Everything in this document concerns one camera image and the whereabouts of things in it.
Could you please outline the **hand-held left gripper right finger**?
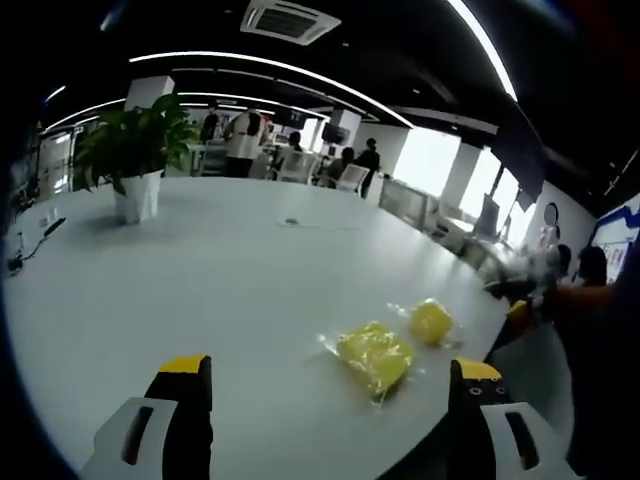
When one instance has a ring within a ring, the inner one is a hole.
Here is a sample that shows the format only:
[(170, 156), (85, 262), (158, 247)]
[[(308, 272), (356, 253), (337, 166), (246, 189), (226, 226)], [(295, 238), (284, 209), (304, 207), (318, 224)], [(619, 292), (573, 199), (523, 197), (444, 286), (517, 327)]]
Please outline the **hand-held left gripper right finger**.
[(529, 404), (511, 399), (484, 362), (451, 361), (447, 424), (449, 479), (577, 479), (560, 440)]

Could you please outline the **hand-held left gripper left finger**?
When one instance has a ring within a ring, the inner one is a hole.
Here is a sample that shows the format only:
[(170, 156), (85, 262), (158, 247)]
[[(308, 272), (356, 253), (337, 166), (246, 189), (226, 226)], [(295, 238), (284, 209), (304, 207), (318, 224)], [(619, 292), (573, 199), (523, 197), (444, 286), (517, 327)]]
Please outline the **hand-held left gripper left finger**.
[(209, 479), (213, 427), (211, 357), (163, 365), (98, 429), (81, 479)]

